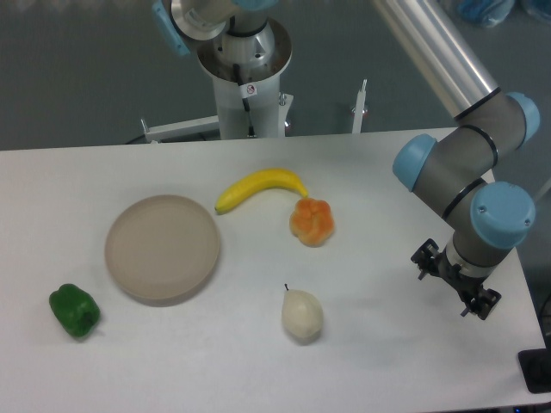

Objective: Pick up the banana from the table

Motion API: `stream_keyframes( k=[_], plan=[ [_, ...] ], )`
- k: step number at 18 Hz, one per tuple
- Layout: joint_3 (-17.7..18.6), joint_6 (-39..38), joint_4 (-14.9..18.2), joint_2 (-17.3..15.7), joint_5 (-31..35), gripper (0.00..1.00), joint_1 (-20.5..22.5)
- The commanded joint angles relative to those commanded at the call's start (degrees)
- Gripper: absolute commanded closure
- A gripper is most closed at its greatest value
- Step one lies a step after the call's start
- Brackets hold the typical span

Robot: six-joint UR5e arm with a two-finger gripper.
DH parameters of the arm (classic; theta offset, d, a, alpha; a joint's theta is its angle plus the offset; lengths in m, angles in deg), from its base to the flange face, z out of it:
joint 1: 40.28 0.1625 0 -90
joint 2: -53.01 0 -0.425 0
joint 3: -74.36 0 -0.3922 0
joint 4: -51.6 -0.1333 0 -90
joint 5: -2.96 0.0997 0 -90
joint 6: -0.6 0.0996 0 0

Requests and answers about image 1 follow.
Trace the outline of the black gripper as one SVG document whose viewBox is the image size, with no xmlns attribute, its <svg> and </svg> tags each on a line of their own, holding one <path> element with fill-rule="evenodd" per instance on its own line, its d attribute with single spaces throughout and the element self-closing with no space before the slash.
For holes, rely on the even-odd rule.
<svg viewBox="0 0 551 413">
<path fill-rule="evenodd" d="M 427 239 L 412 255 L 411 261 L 417 266 L 418 279 L 430 275 L 443 279 L 453 287 L 465 309 L 461 316 L 474 314 L 486 320 L 502 295 L 490 288 L 483 287 L 486 269 L 463 259 L 454 248 L 445 248 L 441 253 L 436 242 Z"/>
</svg>

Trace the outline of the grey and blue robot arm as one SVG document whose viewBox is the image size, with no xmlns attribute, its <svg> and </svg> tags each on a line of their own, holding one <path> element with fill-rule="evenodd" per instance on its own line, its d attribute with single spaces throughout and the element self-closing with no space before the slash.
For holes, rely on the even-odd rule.
<svg viewBox="0 0 551 413">
<path fill-rule="evenodd" d="M 281 137 L 285 96 L 279 77 L 292 54 L 268 1 L 156 1 L 152 17 L 179 56 L 195 52 L 213 81 L 224 139 Z M 434 1 L 378 1 L 377 11 L 454 117 L 444 139 L 411 139 L 393 161 L 399 181 L 454 234 L 413 254 L 421 275 L 453 287 L 468 312 L 486 318 L 499 302 L 486 278 L 526 237 L 536 208 L 520 187 L 484 174 L 537 131 L 536 105 L 503 93 Z"/>
</svg>

